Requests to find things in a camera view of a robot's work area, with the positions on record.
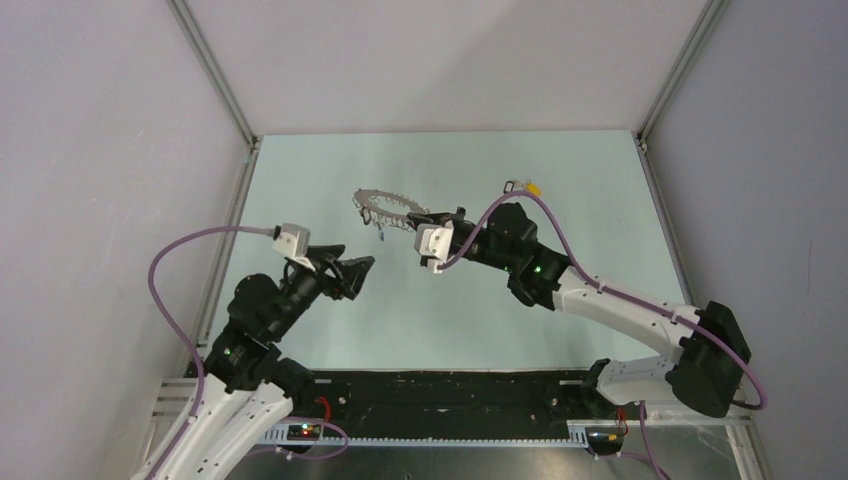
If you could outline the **large metal keyring with clips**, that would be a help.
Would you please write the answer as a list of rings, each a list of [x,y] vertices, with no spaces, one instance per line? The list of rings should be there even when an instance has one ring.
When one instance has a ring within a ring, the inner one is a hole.
[[[407,223],[407,214],[430,213],[428,208],[407,196],[379,189],[357,189],[352,201],[363,224],[382,229],[384,233],[389,228],[413,232],[414,228]]]

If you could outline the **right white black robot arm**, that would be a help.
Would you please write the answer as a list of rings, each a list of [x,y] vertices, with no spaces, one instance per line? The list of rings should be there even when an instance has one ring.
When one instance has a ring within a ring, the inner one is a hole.
[[[500,204],[478,224],[454,213],[410,213],[421,263],[439,273],[465,259],[503,270],[512,295],[528,307],[575,314],[646,345],[655,356],[596,361],[580,392],[583,409],[604,418],[636,401],[677,400],[691,410],[723,418],[739,402],[751,351],[732,310],[715,301],[704,308],[659,302],[580,271],[567,253],[537,238],[523,207]]]

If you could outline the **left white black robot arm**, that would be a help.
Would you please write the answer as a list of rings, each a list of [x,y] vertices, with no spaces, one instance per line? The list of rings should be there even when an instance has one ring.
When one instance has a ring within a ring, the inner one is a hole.
[[[322,296],[355,299],[375,260],[311,246],[280,277],[252,274],[234,289],[228,322],[197,368],[188,404],[138,479],[224,479],[278,421],[316,403],[314,375],[278,344]]]

